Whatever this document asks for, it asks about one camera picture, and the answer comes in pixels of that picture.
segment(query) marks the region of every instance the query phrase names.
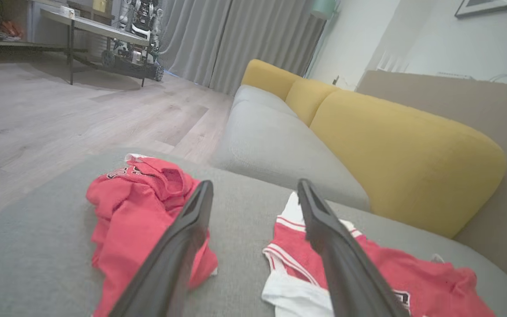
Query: yellow cushion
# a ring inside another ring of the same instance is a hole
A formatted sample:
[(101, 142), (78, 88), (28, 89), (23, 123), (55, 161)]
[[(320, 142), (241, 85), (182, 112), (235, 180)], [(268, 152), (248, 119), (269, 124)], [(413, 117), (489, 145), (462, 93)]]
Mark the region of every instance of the yellow cushion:
[(309, 126), (322, 101), (338, 89), (318, 80), (301, 78), (292, 84), (285, 102)]
[(492, 196), (501, 148), (458, 122), (356, 92), (334, 92), (310, 128), (380, 216), (454, 237)]
[(284, 101), (287, 99), (292, 84), (300, 78), (287, 70), (253, 59), (248, 63), (242, 85), (250, 85), (271, 92)]

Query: floor plank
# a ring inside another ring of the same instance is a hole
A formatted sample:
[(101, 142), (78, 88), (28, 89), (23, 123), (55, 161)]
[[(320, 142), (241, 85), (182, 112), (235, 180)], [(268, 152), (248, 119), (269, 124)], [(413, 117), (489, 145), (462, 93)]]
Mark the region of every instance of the floor plank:
[(165, 74), (163, 81), (88, 71), (68, 84), (55, 54), (0, 54), (0, 211), (114, 147), (207, 164), (233, 98)]

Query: gray sofa seat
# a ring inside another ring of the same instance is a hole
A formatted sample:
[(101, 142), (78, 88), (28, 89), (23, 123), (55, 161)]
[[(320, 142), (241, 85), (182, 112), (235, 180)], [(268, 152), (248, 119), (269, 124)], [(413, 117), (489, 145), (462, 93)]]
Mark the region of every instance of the gray sofa seat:
[[(274, 316), (274, 308), (261, 300), (269, 276), (261, 250), (273, 239), (276, 216), (291, 190), (132, 148), (89, 157), (0, 213), (0, 317), (91, 315), (103, 276), (91, 267), (96, 217), (85, 192), (98, 175), (124, 166), (126, 153), (172, 161), (195, 178), (213, 181), (210, 247), (219, 273), (189, 293), (184, 316)], [(507, 275), (485, 257), (396, 221), (337, 203), (330, 207), (383, 247), (425, 260), (438, 253), (456, 267), (470, 267), (479, 296), (497, 316), (507, 317)]]
[(234, 107), (211, 164), (288, 188), (308, 178), (326, 199), (370, 211), (361, 185), (302, 121), (257, 103)]
[(260, 107), (268, 107), (284, 114), (298, 117), (281, 98), (275, 96), (271, 92), (266, 92), (265, 90), (253, 86), (242, 85), (238, 88), (234, 96), (234, 102), (232, 103), (232, 110), (234, 110), (237, 104), (243, 101), (256, 103)]

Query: gray curtain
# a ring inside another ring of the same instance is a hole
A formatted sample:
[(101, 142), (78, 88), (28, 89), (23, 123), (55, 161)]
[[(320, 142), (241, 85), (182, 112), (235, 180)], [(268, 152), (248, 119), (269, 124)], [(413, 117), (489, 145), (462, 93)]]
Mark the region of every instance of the gray curtain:
[(163, 0), (159, 62), (209, 86), (231, 0)]
[(312, 0), (233, 0), (210, 88), (233, 96), (254, 58), (304, 75), (324, 27)]
[(312, 0), (163, 0), (159, 61), (231, 96), (255, 58), (302, 76), (324, 27), (311, 7)]

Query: picture frame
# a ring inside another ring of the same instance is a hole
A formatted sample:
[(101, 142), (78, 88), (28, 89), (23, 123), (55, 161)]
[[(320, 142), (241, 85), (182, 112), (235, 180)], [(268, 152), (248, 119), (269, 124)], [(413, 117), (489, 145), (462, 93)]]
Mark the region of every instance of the picture frame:
[(455, 17), (466, 18), (504, 10), (507, 10), (507, 0), (463, 0)]

